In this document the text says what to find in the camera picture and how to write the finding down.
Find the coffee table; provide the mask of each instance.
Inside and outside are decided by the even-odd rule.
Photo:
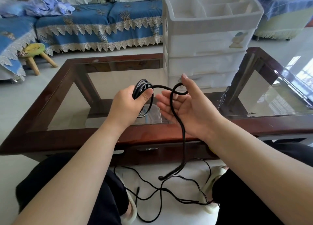
[[[2,143],[0,154],[40,161],[78,150],[104,122],[118,90],[140,79],[167,85],[162,54],[68,59]],[[204,92],[226,118],[261,140],[296,138],[308,144],[313,142],[312,85],[309,74],[299,78],[261,48],[249,48],[230,87]],[[187,159],[217,159],[199,139],[186,135],[186,141]],[[121,154],[113,155],[111,165],[180,161],[181,142],[181,128],[154,105],[148,117],[121,135],[115,146]]]

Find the black pants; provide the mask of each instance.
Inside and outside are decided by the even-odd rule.
[[[273,148],[313,166],[313,148],[300,143],[268,143]],[[72,153],[50,156],[40,162],[16,187],[20,211],[72,158]],[[276,215],[230,169],[213,186],[213,200],[220,204],[217,223],[282,224]],[[88,224],[120,224],[119,216],[128,208],[128,197],[120,179],[108,170]]]

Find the hand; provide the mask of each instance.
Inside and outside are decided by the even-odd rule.
[[[106,119],[110,124],[117,125],[122,132],[135,122],[140,110],[153,93],[153,89],[147,89],[134,100],[132,97],[134,88],[135,86],[131,85],[115,95]]]
[[[211,101],[203,94],[196,83],[185,74],[182,75],[182,83],[189,94],[179,96],[174,94],[173,107],[176,114],[182,120],[186,133],[207,142],[215,135],[217,124],[224,120]],[[157,106],[161,114],[173,123],[177,122],[170,108],[170,91],[164,90],[156,95]]]

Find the wooden stool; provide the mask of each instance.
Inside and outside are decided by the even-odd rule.
[[[44,52],[45,45],[43,43],[31,43],[23,51],[18,53],[19,57],[23,57],[27,59],[28,65],[34,71],[35,75],[38,76],[40,74],[38,67],[34,61],[34,56],[40,55],[47,62],[49,62],[52,67],[57,68],[58,65]]]

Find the crumpled purple cloth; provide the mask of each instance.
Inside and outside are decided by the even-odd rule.
[[[25,4],[26,15],[34,17],[70,15],[74,10],[71,4],[59,0],[29,0]]]

